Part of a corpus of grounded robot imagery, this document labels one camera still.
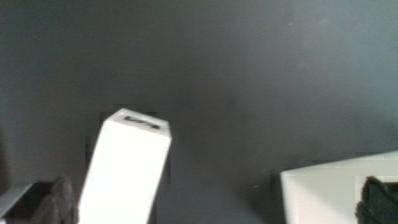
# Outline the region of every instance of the dark background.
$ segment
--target dark background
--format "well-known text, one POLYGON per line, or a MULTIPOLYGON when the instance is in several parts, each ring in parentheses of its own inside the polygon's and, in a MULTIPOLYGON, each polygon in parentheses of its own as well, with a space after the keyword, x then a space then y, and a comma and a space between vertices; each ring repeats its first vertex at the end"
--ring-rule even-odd
POLYGON ((285 223, 280 172, 397 149, 398 1, 0 1, 0 189, 74 178, 122 107, 170 120, 159 224, 285 223))

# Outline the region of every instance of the white rectangular block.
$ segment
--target white rectangular block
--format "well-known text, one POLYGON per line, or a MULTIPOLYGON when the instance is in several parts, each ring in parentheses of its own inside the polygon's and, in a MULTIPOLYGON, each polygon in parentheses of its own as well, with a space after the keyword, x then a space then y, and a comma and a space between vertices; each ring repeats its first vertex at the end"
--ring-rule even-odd
POLYGON ((168 121, 122 109, 104 122, 81 224, 147 224, 171 145, 168 121))
POLYGON ((369 176, 398 182, 398 152, 282 173, 289 224, 358 224, 356 207, 369 176))

